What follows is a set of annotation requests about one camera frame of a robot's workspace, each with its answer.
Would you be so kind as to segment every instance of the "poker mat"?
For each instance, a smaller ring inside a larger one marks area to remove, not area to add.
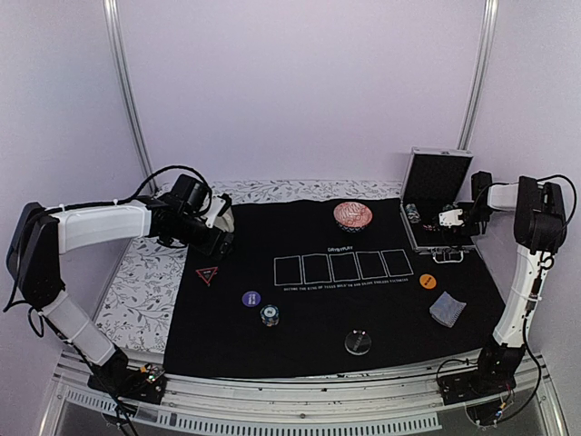
[[[233,206],[233,253],[215,262],[188,251],[165,370],[287,378],[386,368],[482,347],[504,303],[478,253],[449,264],[414,253],[399,199],[357,200],[373,220],[360,233],[344,232],[333,217],[343,201]],[[426,273],[436,278],[434,289],[420,285]],[[249,299],[247,292],[258,295]],[[452,328],[429,313],[443,292],[467,304]],[[267,304],[279,309],[273,327],[261,318]],[[372,340],[364,355],[345,348],[354,330]]]

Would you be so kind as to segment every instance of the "triangular sign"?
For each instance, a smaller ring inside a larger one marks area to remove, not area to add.
[[[218,267],[213,266],[212,268],[202,268],[200,270],[196,270],[196,272],[203,280],[203,282],[210,286],[210,282],[212,281],[214,275],[216,275],[218,272]]]

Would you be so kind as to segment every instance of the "red and white bowl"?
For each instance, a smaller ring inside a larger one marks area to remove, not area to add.
[[[338,204],[333,211],[333,216],[341,230],[349,233],[362,231],[373,219],[370,208],[357,202]]]

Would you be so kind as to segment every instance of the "case lid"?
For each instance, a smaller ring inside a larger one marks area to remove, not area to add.
[[[453,203],[472,157],[468,151],[413,148],[403,185],[403,202]]]

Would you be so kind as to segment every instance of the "floral pattern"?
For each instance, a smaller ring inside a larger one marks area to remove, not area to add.
[[[161,193],[171,188],[166,184]],[[217,182],[214,193],[232,203],[286,203],[338,198],[378,200],[399,196],[401,183],[374,181]],[[123,257],[95,322],[118,346],[163,353],[187,249],[170,249],[154,239],[134,239]]]

